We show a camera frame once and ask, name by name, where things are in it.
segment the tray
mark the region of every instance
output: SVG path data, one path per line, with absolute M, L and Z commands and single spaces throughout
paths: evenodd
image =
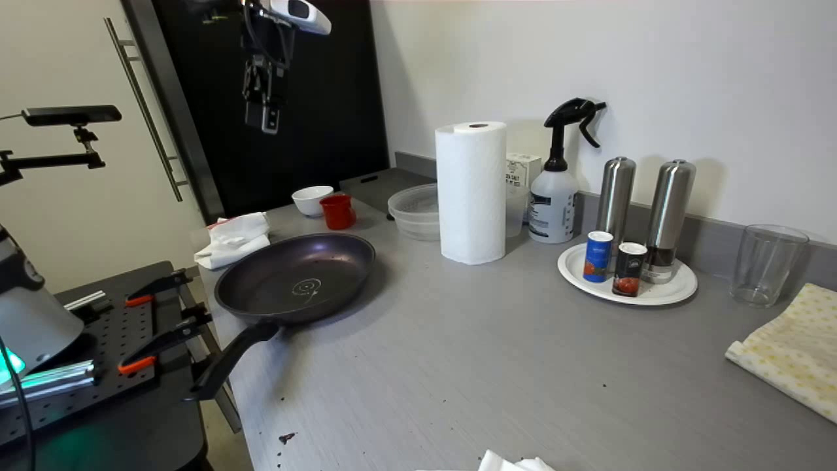
M 670 283 L 641 283 L 639 295 L 627 297 L 627 295 L 614 295 L 613 293 L 613 276 L 606 276 L 605 283 L 589 283 L 583 280 L 583 254 L 586 254 L 586 244 L 569 246 L 567 251 L 563 251 L 556 255 L 556 271 L 575 284 L 577 289 L 613 300 L 613 302 L 627 302 L 627 305 L 670 305 L 670 302 L 679 302 L 685 297 L 691 297 L 698 289 L 698 276 L 696 271 L 682 263 L 679 259 L 674 259 L 674 276 Z

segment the clear container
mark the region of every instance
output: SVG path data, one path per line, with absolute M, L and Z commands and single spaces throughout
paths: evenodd
M 437 182 L 414 185 L 388 199 L 399 233 L 419 241 L 440 241 L 440 196 Z

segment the dish towel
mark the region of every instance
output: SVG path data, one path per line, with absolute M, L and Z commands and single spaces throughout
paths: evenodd
M 728 357 L 837 423 L 837 293 L 804 284 L 770 325 Z
M 260 249 L 269 246 L 265 211 L 248 211 L 233 219 L 216 219 L 209 227 L 209 246 L 193 254 L 205 270 L 222 270 Z
M 478 461 L 478 471 L 551 471 L 551 467 L 542 457 L 508 463 L 503 456 L 487 450 Z

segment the spray bottle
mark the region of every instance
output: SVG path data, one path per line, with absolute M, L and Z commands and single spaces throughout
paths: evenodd
M 581 190 L 564 161 L 564 124 L 581 123 L 581 136 L 600 147 L 586 124 L 605 110 L 605 101 L 569 98 L 560 105 L 549 117 L 551 149 L 543 169 L 530 182 L 528 203 L 528 234 L 542 244 L 563 244 L 577 234 L 581 227 Z

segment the pepper grinder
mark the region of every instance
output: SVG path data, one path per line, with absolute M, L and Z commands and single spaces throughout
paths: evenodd
M 624 233 L 632 172 L 635 161 L 627 156 L 614 156 L 605 165 L 596 229 L 606 229 L 613 234 L 613 246 L 620 246 Z
M 674 249 L 685 223 L 696 166 L 685 159 L 671 159 L 658 166 L 657 190 L 648 225 L 648 263 L 652 283 L 670 283 L 674 276 Z

